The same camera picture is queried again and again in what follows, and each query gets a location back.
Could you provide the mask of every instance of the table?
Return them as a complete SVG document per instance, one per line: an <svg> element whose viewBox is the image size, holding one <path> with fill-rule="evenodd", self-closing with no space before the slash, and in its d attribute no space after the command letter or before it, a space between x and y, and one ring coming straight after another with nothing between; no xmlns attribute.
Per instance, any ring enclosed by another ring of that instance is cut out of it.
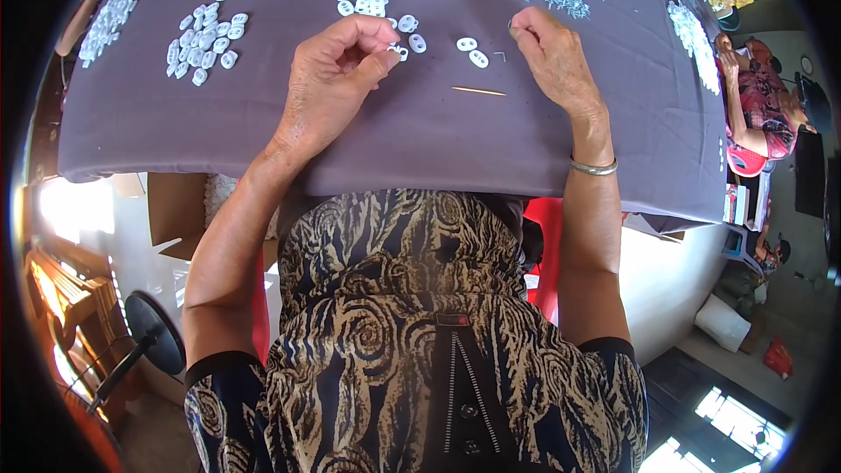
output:
<svg viewBox="0 0 841 473"><path fill-rule="evenodd" d="M59 172L70 181L109 173L213 172L239 177L268 142L283 110L293 50L338 20L336 0L227 0L228 20L250 16L200 88L167 78L166 47L196 5L140 0L121 37L90 68L75 70L61 123ZM557 17L580 33L611 110L622 209L719 222L720 96L705 89L675 36L669 0L587 0L590 18ZM541 5L541 0L531 0ZM356 121L302 174L310 194L395 186L562 196L572 136L565 112L537 88L507 31L523 0L390 0L412 14L428 50L395 68ZM692 5L717 34L705 4ZM473 66L459 37L491 58ZM506 53L503 63L493 52ZM507 97L451 89L468 86Z"/></svg>

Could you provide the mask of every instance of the woman's left hand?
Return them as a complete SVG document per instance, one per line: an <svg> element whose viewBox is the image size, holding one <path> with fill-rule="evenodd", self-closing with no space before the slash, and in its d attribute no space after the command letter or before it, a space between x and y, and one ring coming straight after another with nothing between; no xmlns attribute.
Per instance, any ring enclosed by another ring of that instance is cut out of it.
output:
<svg viewBox="0 0 841 473"><path fill-rule="evenodd" d="M399 40L388 19L351 15L301 42L267 153L294 152L309 160L327 148L399 62L397 53L386 51Z"/></svg>

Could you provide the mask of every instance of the cap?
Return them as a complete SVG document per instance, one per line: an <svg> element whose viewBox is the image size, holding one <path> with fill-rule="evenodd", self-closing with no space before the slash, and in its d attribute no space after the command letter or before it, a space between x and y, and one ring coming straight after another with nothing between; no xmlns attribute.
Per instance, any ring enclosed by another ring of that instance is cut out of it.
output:
<svg viewBox="0 0 841 473"><path fill-rule="evenodd" d="M832 120L832 109L821 85L803 77L800 72L795 72L794 81L797 83L797 96L806 117L809 118L809 124L818 130L828 127Z"/></svg>

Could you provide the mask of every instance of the woman's right hand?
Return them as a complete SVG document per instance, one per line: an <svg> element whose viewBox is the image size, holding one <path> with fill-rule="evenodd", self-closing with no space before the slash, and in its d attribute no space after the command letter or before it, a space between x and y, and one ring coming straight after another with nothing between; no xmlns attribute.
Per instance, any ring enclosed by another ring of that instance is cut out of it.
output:
<svg viewBox="0 0 841 473"><path fill-rule="evenodd" d="M509 32L537 85L567 110L570 119L590 118L605 110L578 33L533 5L511 19Z"/></svg>

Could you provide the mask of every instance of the red floral shirt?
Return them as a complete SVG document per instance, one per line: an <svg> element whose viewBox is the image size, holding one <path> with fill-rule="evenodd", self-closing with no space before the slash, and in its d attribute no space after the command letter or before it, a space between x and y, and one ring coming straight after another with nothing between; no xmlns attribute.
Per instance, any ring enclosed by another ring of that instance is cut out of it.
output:
<svg viewBox="0 0 841 473"><path fill-rule="evenodd" d="M797 141L797 131L780 109L781 91L788 90L767 64L751 59L748 71L739 72L739 100L744 121L748 128L765 132L768 159L783 159L792 153Z"/></svg>

